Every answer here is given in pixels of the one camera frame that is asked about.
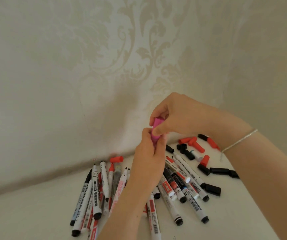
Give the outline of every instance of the forearm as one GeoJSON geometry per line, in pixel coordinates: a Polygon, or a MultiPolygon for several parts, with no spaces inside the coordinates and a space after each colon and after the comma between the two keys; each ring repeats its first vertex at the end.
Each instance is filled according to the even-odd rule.
{"type": "MultiPolygon", "coordinates": [[[[253,128],[223,112],[213,139],[221,149],[253,128]]],[[[287,239],[287,156],[259,132],[226,151],[247,190],[280,239],[287,239]]]]}
{"type": "Polygon", "coordinates": [[[142,211],[150,193],[129,180],[98,240],[136,239],[142,211]]]}

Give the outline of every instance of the pink object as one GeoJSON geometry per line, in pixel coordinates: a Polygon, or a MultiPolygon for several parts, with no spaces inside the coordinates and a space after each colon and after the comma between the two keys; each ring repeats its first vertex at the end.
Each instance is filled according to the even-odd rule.
{"type": "Polygon", "coordinates": [[[153,142],[154,147],[156,147],[157,141],[159,140],[160,136],[154,136],[154,135],[152,135],[152,132],[153,132],[154,128],[156,128],[158,125],[160,125],[163,121],[165,121],[164,118],[158,117],[158,118],[155,118],[155,122],[153,123],[152,131],[151,131],[151,140],[153,142]]]}

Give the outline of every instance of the hand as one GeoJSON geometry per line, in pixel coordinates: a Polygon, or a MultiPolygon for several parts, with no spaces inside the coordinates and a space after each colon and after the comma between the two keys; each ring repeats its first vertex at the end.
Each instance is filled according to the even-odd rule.
{"type": "Polygon", "coordinates": [[[155,136],[169,132],[212,136],[213,120],[220,117],[220,113],[217,108],[173,92],[153,110],[149,124],[153,126],[155,118],[159,116],[166,118],[153,130],[155,136]]]}
{"type": "Polygon", "coordinates": [[[157,142],[156,149],[151,141],[152,128],[144,128],[141,143],[136,147],[131,166],[128,184],[140,186],[145,193],[150,194],[159,183],[165,167],[166,135],[157,142]]]}

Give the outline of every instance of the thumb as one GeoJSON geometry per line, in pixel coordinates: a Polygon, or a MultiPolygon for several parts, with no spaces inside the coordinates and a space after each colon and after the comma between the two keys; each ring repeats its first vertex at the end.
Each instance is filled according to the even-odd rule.
{"type": "Polygon", "coordinates": [[[164,122],[162,122],[160,125],[158,125],[156,128],[153,129],[152,134],[154,136],[160,136],[163,135],[165,133],[170,132],[170,121],[171,118],[167,118],[164,122]]]}
{"type": "Polygon", "coordinates": [[[165,146],[167,144],[167,134],[163,134],[158,142],[155,149],[155,155],[161,158],[165,158],[165,146]]]}

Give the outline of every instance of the wall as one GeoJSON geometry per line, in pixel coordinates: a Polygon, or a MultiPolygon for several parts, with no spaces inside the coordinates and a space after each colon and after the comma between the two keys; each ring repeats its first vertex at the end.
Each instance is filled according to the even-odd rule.
{"type": "Polygon", "coordinates": [[[0,0],[0,185],[132,151],[172,91],[287,153],[287,0],[0,0]]]}

